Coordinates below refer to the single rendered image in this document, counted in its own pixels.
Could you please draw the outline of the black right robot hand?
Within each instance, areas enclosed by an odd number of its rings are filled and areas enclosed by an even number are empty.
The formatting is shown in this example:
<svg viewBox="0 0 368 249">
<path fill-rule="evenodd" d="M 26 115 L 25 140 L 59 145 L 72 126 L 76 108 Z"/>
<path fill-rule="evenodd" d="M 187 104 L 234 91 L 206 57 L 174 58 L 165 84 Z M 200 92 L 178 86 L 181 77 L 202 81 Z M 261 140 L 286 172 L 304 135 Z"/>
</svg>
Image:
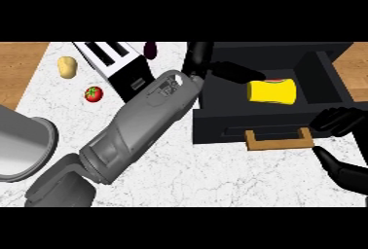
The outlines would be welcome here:
<svg viewBox="0 0 368 249">
<path fill-rule="evenodd" d="M 314 146 L 311 151 L 335 184 L 344 190 L 364 195 L 368 207 L 368 111 L 344 107 L 325 109 L 308 126 L 316 131 L 329 131 L 335 137 L 353 135 L 366 166 L 338 161 L 320 146 Z"/>
</svg>

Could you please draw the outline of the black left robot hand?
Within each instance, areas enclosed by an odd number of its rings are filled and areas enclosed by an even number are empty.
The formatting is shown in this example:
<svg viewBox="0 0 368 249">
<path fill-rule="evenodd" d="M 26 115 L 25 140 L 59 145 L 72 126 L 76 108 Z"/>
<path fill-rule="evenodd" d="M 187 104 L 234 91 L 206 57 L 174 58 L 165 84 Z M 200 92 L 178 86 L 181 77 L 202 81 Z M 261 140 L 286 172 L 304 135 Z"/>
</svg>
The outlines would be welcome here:
<svg viewBox="0 0 368 249">
<path fill-rule="evenodd" d="M 265 75 L 246 67 L 228 61 L 211 61 L 212 42 L 187 42 L 183 59 L 181 72 L 187 76 L 197 76 L 205 79 L 206 71 L 211 74 L 237 84 L 246 84 L 251 81 L 264 81 Z"/>
</svg>

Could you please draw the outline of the yellow cup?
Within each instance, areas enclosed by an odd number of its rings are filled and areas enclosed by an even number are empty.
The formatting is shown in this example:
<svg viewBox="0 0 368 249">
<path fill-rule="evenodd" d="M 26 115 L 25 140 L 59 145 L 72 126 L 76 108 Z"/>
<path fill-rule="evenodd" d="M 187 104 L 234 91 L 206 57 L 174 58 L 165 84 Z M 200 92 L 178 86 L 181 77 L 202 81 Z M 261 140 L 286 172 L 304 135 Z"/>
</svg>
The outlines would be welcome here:
<svg viewBox="0 0 368 249">
<path fill-rule="evenodd" d="M 292 79 L 273 79 L 246 83 L 246 100 L 292 105 L 296 88 Z"/>
</svg>

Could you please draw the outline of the dark purple eggplant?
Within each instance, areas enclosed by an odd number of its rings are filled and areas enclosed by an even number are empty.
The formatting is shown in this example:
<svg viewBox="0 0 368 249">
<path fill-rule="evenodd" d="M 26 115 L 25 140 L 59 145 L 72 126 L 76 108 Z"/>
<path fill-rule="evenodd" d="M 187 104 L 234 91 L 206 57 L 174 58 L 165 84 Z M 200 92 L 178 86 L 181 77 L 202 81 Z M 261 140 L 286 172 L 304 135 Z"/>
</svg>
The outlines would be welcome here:
<svg viewBox="0 0 368 249">
<path fill-rule="evenodd" d="M 155 42 L 146 42 L 143 45 L 143 56 L 146 59 L 152 60 L 156 57 L 158 49 Z"/>
</svg>

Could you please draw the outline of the white and black toaster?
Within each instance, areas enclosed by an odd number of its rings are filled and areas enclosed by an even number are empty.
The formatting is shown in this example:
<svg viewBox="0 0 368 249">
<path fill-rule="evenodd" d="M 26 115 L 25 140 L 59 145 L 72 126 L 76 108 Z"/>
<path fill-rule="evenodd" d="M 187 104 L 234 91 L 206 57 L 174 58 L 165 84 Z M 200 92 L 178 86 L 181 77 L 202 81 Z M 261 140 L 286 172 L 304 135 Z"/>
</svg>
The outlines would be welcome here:
<svg viewBox="0 0 368 249">
<path fill-rule="evenodd" d="M 73 46 L 118 96 L 128 102 L 155 80 L 144 56 L 126 42 L 73 42 Z"/>
</svg>

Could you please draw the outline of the red tomato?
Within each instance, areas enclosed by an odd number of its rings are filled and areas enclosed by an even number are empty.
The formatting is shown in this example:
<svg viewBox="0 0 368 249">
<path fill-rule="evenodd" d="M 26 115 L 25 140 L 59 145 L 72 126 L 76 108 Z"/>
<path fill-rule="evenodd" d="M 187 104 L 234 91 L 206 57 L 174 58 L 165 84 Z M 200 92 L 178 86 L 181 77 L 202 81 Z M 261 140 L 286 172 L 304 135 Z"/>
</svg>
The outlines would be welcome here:
<svg viewBox="0 0 368 249">
<path fill-rule="evenodd" d="M 103 90 L 100 87 L 90 87 L 85 91 L 84 91 L 84 99 L 87 102 L 97 102 L 103 97 Z"/>
</svg>

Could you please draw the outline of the yellow potato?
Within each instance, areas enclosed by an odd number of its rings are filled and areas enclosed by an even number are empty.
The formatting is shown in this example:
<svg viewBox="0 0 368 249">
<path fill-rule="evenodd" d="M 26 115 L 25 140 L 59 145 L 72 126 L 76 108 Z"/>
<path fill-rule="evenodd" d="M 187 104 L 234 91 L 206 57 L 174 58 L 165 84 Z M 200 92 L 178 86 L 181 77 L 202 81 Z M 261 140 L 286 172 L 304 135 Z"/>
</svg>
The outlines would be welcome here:
<svg viewBox="0 0 368 249">
<path fill-rule="evenodd" d="M 78 63 L 70 56 L 60 56 L 57 59 L 57 70 L 63 79 L 70 79 L 76 75 Z"/>
</svg>

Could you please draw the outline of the grey metal pot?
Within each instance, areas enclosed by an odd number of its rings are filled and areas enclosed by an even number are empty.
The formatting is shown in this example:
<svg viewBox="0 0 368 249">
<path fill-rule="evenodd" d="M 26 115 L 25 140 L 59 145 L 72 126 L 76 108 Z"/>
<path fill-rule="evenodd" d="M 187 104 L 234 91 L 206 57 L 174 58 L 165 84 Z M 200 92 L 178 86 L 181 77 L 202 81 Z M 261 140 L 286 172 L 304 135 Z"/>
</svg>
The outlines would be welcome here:
<svg viewBox="0 0 368 249">
<path fill-rule="evenodd" d="M 57 127 L 47 119 L 0 105 L 0 182 L 22 181 L 41 169 L 57 142 Z"/>
</svg>

